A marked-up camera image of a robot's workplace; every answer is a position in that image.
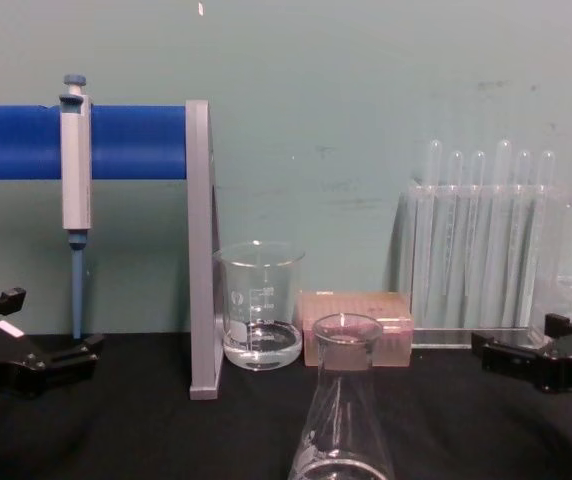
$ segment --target black tabletop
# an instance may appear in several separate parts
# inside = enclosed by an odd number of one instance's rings
[[[285,479],[316,370],[226,363],[220,398],[197,402],[189,359],[187,334],[109,336],[92,381],[0,395],[0,479]],[[417,350],[374,380],[399,480],[572,480],[572,395],[484,373],[469,351]]]

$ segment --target white label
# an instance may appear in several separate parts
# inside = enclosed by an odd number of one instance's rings
[[[230,338],[239,343],[246,343],[248,340],[248,329],[246,328],[246,324],[243,322],[236,322],[231,320],[229,325]]]
[[[22,332],[15,325],[11,325],[10,323],[8,323],[6,320],[0,320],[0,328],[15,338],[24,336],[24,332]]]
[[[241,305],[244,303],[244,295],[239,292],[231,292],[230,299],[233,302],[233,305]]]

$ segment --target pipette tip box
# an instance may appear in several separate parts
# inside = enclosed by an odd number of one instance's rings
[[[413,341],[413,317],[408,299],[394,292],[302,292],[297,299],[295,321],[303,332],[304,362],[318,364],[313,324],[336,313],[355,313],[377,319],[384,329],[375,344],[373,366],[407,367]]]

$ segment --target glass beaker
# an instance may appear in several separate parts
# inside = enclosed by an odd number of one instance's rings
[[[393,480],[371,379],[382,326],[374,318],[340,313],[317,320],[313,333],[317,389],[289,480]]]
[[[257,240],[215,253],[224,286],[224,353],[235,365],[272,370],[301,353],[293,315],[303,257],[290,243]]]

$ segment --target flask neck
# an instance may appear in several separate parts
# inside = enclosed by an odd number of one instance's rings
[[[373,366],[373,342],[347,345],[322,340],[319,342],[319,374],[368,372]]]

